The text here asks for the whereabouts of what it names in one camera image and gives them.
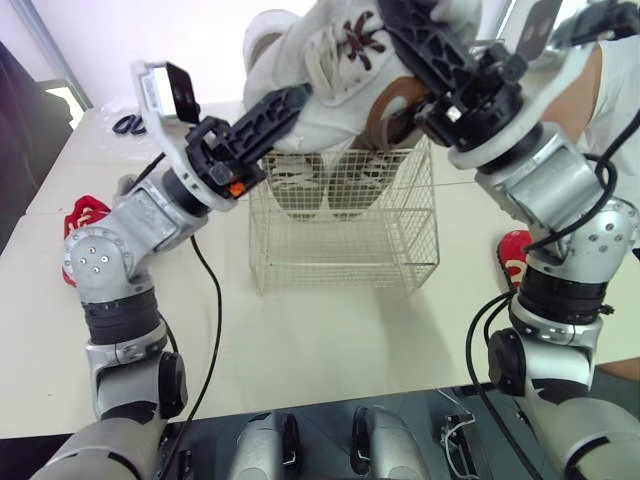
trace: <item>person's arm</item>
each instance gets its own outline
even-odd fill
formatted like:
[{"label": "person's arm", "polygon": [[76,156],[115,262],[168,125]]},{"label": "person's arm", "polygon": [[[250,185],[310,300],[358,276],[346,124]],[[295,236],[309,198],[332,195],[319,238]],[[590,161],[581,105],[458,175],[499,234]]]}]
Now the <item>person's arm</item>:
[{"label": "person's arm", "polygon": [[559,124],[576,142],[596,107],[601,71],[602,51],[598,46],[580,76],[547,108],[542,120]]}]

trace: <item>scissors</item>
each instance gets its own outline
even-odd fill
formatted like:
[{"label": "scissors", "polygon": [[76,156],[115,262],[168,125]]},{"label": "scissors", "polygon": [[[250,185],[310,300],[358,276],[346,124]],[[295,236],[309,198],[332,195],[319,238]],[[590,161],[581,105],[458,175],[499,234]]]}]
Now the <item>scissors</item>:
[{"label": "scissors", "polygon": [[147,129],[142,124],[142,117],[140,115],[126,115],[116,122],[111,129],[118,135],[144,135],[147,133]]}]

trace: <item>red object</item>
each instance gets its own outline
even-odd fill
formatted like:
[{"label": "red object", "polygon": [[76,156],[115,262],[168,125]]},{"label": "red object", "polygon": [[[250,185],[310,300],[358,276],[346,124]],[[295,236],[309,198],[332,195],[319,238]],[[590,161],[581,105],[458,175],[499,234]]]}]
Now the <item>red object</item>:
[{"label": "red object", "polygon": [[522,251],[531,245],[531,235],[526,230],[507,233],[498,243],[498,262],[510,288],[518,288],[527,267],[527,255]]},{"label": "red object", "polygon": [[[96,223],[109,215],[111,209],[97,198],[85,195],[76,200],[73,211],[64,217],[64,238],[67,238],[74,230]],[[67,273],[62,270],[62,278],[72,287],[76,284]]]}]

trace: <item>orange button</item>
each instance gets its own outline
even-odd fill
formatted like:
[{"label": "orange button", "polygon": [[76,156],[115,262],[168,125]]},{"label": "orange button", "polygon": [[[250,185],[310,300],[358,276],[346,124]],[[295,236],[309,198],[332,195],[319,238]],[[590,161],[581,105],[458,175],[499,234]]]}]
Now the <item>orange button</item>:
[{"label": "orange button", "polygon": [[244,183],[240,182],[234,183],[229,187],[229,192],[231,192],[231,195],[233,195],[234,198],[238,198],[246,191],[247,189],[245,188]]}]

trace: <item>black cable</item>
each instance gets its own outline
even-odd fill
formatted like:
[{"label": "black cable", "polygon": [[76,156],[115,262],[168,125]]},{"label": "black cable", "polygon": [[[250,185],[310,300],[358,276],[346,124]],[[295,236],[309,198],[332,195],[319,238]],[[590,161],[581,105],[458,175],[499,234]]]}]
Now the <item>black cable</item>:
[{"label": "black cable", "polygon": [[138,186],[138,184],[144,180],[145,178],[147,178],[147,176],[153,172],[153,170],[155,170],[155,168],[158,166],[158,164],[162,161],[162,159],[165,157],[164,152],[162,152],[160,155],[158,155],[156,158],[153,159],[153,161],[147,165],[146,167],[144,167],[144,170],[142,172],[140,172],[140,174],[136,177],[136,179],[133,182],[133,185],[131,185],[131,188],[129,188],[129,191],[133,190],[134,187]]},{"label": "black cable", "polygon": [[484,329],[483,329],[483,334],[484,334],[484,343],[489,345],[489,329],[491,328],[491,324],[493,323],[493,321],[495,320],[495,318],[500,314],[500,312],[502,310],[504,310],[505,308],[507,308],[507,305],[509,305],[509,298],[507,298],[504,302],[502,302],[500,305],[498,305],[498,307],[491,312],[491,315],[489,315],[489,318],[487,319],[487,321],[484,323]]},{"label": "black cable", "polygon": [[566,235],[569,235],[570,233],[575,232],[577,229],[579,229],[580,227],[582,227],[583,225],[591,221],[593,217],[595,217],[598,213],[600,213],[600,210],[602,210],[602,208],[607,204],[607,202],[613,196],[613,192],[618,183],[618,170],[613,165],[613,163],[611,162],[606,163],[604,168],[607,170],[609,177],[607,178],[607,182],[604,187],[604,191],[602,192],[602,195],[600,196],[598,201],[593,205],[593,207],[591,207],[591,209],[587,213],[585,213],[582,217],[580,217],[578,220],[573,222],[571,225],[563,228],[562,230],[552,233],[551,235],[549,235],[546,238],[543,238],[542,240],[538,240],[537,242],[534,242],[531,245],[524,247],[522,249],[524,253],[529,253],[532,250],[537,250],[539,248],[549,245],[550,243],[557,242],[558,240],[562,239]]},{"label": "black cable", "polygon": [[160,312],[158,312],[158,316],[162,319],[165,326],[167,327],[167,337],[169,337],[169,343],[171,343],[171,350],[173,350],[173,353],[180,353],[178,352],[178,342],[176,342],[176,337],[173,335],[173,330],[171,330],[169,322],[167,322],[167,319],[164,318],[164,316]]},{"label": "black cable", "polygon": [[536,468],[533,466],[533,464],[531,463],[531,461],[529,460],[527,455],[524,453],[524,451],[520,447],[520,445],[518,445],[518,442],[516,441],[516,439],[513,438],[513,435],[511,434],[511,432],[509,431],[509,429],[505,425],[504,421],[502,420],[502,417],[500,417],[500,414],[498,413],[496,408],[493,406],[493,404],[489,400],[489,397],[487,396],[486,392],[482,388],[482,385],[480,385],[480,381],[478,380],[478,376],[476,375],[476,371],[473,368],[473,360],[471,358],[471,345],[472,345],[472,342],[473,342],[473,334],[475,332],[476,326],[478,325],[478,322],[480,322],[480,319],[496,303],[499,303],[500,301],[505,300],[505,299],[507,299],[507,300],[510,299],[515,293],[516,293],[516,290],[510,290],[510,291],[508,291],[506,293],[503,293],[502,295],[497,296],[496,298],[491,300],[489,303],[484,305],[478,311],[478,313],[476,313],[476,316],[471,321],[471,324],[469,325],[469,330],[467,331],[467,340],[465,342],[465,357],[466,357],[466,361],[467,361],[467,370],[469,371],[469,376],[471,377],[471,381],[473,382],[473,385],[476,388],[476,391],[478,392],[478,395],[480,396],[480,399],[482,400],[482,402],[484,403],[485,407],[487,407],[487,410],[489,411],[489,413],[493,417],[493,420],[496,422],[496,424],[500,428],[500,431],[502,432],[502,434],[506,438],[507,442],[509,442],[509,445],[511,446],[511,448],[515,452],[515,454],[518,457],[518,459],[520,460],[520,462],[522,462],[522,465],[525,467],[525,469],[527,470],[529,475],[531,475],[531,478],[533,478],[535,480],[543,480],[542,476],[538,473]]},{"label": "black cable", "polygon": [[162,468],[162,470],[160,471],[160,473],[158,474],[159,480],[165,480],[167,478],[167,475],[169,474],[169,470],[171,470],[171,465],[173,464],[173,462],[177,457],[178,450],[180,449],[180,444],[182,443],[182,440],[184,439],[185,434],[189,430],[189,427],[191,427],[191,422],[193,421],[193,417],[195,416],[196,411],[198,410],[198,407],[202,403],[202,399],[204,398],[207,388],[209,388],[209,382],[211,381],[211,377],[213,375],[213,369],[215,368],[216,360],[218,359],[218,350],[220,348],[220,337],[222,336],[222,289],[220,288],[220,282],[218,282],[218,278],[216,277],[215,273],[213,273],[213,270],[211,269],[211,267],[205,260],[204,256],[202,255],[202,252],[200,251],[200,247],[198,247],[198,242],[196,242],[196,237],[193,235],[191,236],[191,246],[193,247],[193,250],[196,253],[196,256],[198,257],[198,260],[200,260],[200,263],[202,264],[204,269],[207,271],[207,273],[211,277],[211,280],[213,281],[216,287],[216,294],[218,296],[218,329],[216,331],[216,342],[213,347],[213,355],[211,357],[211,363],[209,364],[209,371],[207,372],[207,376],[204,380],[204,383],[202,384],[202,388],[200,389],[200,394],[198,395],[196,402],[193,404],[193,407],[189,412],[189,416],[187,417],[185,422],[182,424],[182,427],[180,428],[180,432],[178,433],[178,437],[173,443],[173,447],[171,447],[171,451],[169,452],[167,461],[164,467]]},{"label": "black cable", "polygon": [[[605,152],[600,155],[592,155],[587,154],[585,158],[591,161],[596,162],[595,174],[598,177],[598,181],[600,185],[604,189],[602,195],[596,202],[596,204],[580,219],[576,222],[572,223],[568,227],[563,228],[562,230],[552,233],[546,238],[539,240],[537,242],[532,243],[528,247],[523,248],[525,253],[529,253],[532,250],[536,250],[542,248],[550,243],[557,242],[562,237],[569,235],[570,233],[575,232],[578,228],[585,225],[589,222],[593,217],[595,217],[600,210],[607,204],[607,202],[613,196],[613,192],[615,191],[617,181],[618,181],[618,171],[616,167],[611,163],[611,158],[618,149],[633,135],[638,128],[640,128],[640,110],[635,114],[635,116],[631,119],[629,124],[624,128],[624,130],[616,137],[616,139],[611,142],[609,148],[605,150]],[[604,177],[602,175],[603,171],[606,170],[608,173],[607,181],[604,181]]]},{"label": "black cable", "polygon": [[598,163],[596,165],[596,175],[601,176],[602,170],[605,168],[605,165],[613,158],[618,149],[629,140],[629,137],[633,135],[636,130],[640,127],[640,110],[636,113],[636,115],[631,119],[629,124],[625,127],[625,129],[616,137],[616,139],[609,145],[609,148],[605,150],[605,152],[600,156]]}]

